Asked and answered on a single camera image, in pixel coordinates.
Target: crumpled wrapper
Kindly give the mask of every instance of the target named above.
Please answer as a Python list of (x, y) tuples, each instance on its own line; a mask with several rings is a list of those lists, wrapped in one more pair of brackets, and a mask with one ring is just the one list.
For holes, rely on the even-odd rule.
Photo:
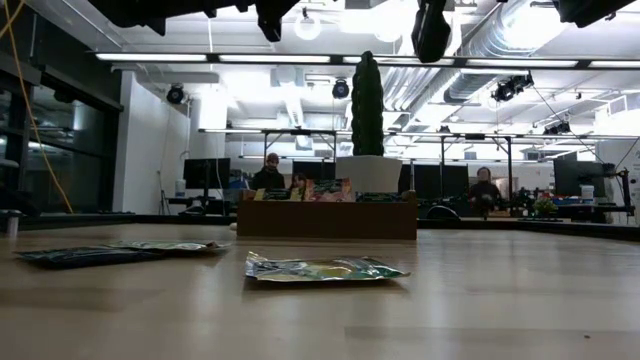
[(245, 275), (263, 281), (385, 280), (411, 275), (368, 257), (324, 260), (269, 260), (253, 252), (247, 255)]

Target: man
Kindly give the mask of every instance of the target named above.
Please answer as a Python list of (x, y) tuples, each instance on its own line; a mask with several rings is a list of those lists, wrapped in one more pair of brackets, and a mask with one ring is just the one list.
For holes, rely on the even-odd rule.
[(254, 177), (251, 188), (258, 189), (284, 189), (284, 176), (278, 172), (280, 158), (278, 154), (271, 153), (267, 156), (265, 166)]
[(481, 167), (476, 173), (478, 183), (469, 191), (471, 204), (482, 213), (492, 211), (496, 202), (500, 199), (498, 187), (491, 183), (491, 170)]

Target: computer monitor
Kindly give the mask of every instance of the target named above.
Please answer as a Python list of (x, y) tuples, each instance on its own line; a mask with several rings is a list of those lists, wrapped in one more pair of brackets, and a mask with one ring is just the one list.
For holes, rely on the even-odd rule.
[[(445, 165), (442, 174), (444, 197), (455, 197), (469, 192), (469, 169), (467, 166)], [(414, 165), (414, 188), (420, 199), (439, 199), (440, 165)]]
[(230, 172), (231, 159), (229, 158), (184, 161), (183, 177), (187, 183), (187, 189), (227, 189), (229, 188)]
[(293, 161), (293, 173), (304, 174), (309, 180), (334, 180), (336, 164), (327, 161)]
[(555, 160), (555, 193), (563, 196), (580, 196), (580, 185), (593, 185), (595, 197), (605, 197), (605, 165), (597, 162)]

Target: wooden table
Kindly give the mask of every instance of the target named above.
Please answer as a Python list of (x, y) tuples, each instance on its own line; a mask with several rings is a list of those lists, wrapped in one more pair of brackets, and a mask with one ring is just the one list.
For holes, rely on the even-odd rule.
[[(19, 250), (116, 239), (233, 241), (226, 227), (26, 232)], [(49, 359), (602, 360), (640, 353), (640, 248), (579, 237), (420, 231), (417, 243), (243, 242), (211, 258), (67, 271), (0, 239), (0, 357)], [(371, 255), (409, 278), (257, 286), (247, 251)]]

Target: spotlight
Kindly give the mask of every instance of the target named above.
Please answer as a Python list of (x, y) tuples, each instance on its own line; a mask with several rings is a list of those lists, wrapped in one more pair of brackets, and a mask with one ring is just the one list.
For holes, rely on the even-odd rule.
[(571, 132), (571, 126), (568, 121), (561, 121), (555, 125), (547, 126), (544, 129), (543, 135), (562, 135)]
[(491, 98), (497, 102), (507, 102), (523, 92), (524, 89), (531, 87), (534, 84), (531, 72), (525, 76), (511, 76), (507, 81), (501, 81), (498, 83), (498, 88), (496, 91), (491, 93)]
[(184, 94), (183, 87), (182, 84), (171, 85), (171, 89), (167, 93), (167, 101), (174, 105), (184, 104), (187, 97)]
[(333, 85), (332, 94), (334, 99), (344, 99), (349, 96), (349, 85), (347, 85), (347, 81), (345, 79), (336, 80), (336, 84)]

